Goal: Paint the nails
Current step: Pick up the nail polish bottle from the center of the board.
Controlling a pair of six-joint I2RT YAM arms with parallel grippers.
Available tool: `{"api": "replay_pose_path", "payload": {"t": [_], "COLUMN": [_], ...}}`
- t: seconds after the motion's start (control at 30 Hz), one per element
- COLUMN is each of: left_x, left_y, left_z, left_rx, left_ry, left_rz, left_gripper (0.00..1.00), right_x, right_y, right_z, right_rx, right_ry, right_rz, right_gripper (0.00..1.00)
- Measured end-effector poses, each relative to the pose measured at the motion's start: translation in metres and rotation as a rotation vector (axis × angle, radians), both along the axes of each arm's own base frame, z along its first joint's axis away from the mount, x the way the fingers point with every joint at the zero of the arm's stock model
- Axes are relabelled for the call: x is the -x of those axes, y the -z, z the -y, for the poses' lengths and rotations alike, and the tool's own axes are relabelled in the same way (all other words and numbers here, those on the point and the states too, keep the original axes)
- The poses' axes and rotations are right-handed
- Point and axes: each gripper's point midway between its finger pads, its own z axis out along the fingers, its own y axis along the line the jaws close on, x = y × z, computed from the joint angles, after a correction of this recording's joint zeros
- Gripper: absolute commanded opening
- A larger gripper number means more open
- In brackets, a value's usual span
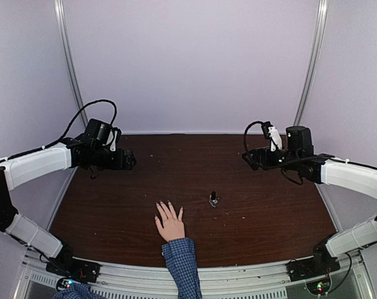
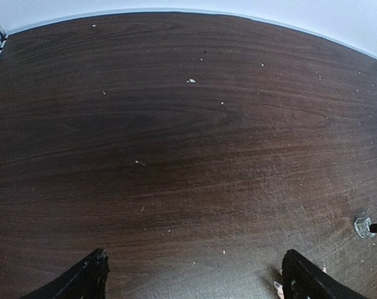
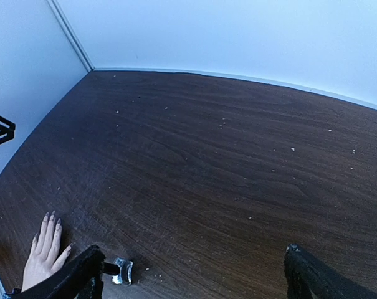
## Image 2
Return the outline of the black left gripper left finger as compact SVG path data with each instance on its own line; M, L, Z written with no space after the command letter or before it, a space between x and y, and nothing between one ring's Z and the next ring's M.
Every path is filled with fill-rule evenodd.
M109 272L108 255L98 248L53 281L23 297L105 299Z

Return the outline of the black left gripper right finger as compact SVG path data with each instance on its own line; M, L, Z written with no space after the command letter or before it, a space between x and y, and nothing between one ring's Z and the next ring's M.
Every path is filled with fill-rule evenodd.
M282 278L285 298L366 299L331 278L294 249L284 255Z

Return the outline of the mannequin hand with painted nails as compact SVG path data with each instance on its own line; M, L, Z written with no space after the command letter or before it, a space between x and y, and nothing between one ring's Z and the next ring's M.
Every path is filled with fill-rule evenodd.
M322 268L322 271L323 271L324 273L326 273L326 272L327 272L327 268L326 268L326 267L323 267L323 268ZM278 297L279 297L280 299L284 299L285 297L284 297L283 286L282 286L279 282L274 281L274 288L276 289L276 292L277 292Z

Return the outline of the clear nail polish bottle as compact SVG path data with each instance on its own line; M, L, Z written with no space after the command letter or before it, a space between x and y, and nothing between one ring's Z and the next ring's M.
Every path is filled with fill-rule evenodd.
M370 231L371 224L372 222L370 217L357 218L357 220L354 222L354 228L360 238L373 238L376 235Z

